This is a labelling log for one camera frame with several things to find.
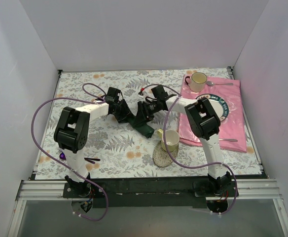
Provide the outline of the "dark green cloth napkin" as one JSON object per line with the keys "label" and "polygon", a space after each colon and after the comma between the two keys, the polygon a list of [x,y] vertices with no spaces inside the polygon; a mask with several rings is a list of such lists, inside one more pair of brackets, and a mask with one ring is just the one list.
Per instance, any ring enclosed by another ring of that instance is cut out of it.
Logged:
{"label": "dark green cloth napkin", "polygon": [[145,138],[151,138],[155,132],[155,130],[146,124],[146,122],[138,121],[135,117],[127,118],[127,121],[134,130],[143,135]]}

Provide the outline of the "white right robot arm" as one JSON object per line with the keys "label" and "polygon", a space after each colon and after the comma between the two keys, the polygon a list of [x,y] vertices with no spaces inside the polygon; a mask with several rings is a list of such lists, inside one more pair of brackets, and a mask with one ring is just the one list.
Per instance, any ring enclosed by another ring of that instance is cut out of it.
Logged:
{"label": "white right robot arm", "polygon": [[186,99],[178,92],[169,95],[165,86],[154,84],[152,93],[154,98],[150,98],[145,93],[145,87],[140,89],[138,96],[142,101],[138,103],[138,112],[135,119],[135,125],[141,125],[153,119],[155,113],[166,111],[164,125],[167,125],[169,113],[175,111],[187,116],[188,126],[193,134],[199,138],[202,143],[207,163],[200,166],[189,167],[180,164],[171,155],[168,145],[166,151],[171,160],[177,165],[187,169],[208,168],[208,177],[213,180],[209,184],[210,192],[214,196],[223,195],[227,191],[227,184],[224,180],[231,180],[232,171],[223,162],[221,149],[218,142],[220,119],[207,98]]}

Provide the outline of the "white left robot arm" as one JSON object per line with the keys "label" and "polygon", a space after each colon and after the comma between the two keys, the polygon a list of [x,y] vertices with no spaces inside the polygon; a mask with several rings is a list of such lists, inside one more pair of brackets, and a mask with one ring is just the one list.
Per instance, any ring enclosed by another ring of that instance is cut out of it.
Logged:
{"label": "white left robot arm", "polygon": [[88,140],[89,123],[107,115],[114,115],[118,123],[127,123],[128,116],[132,115],[121,90],[110,87],[103,100],[98,99],[82,107],[63,108],[54,132],[54,140],[70,167],[68,180],[76,182],[74,191],[82,198],[91,192],[91,185],[85,181],[89,171],[83,152]]}

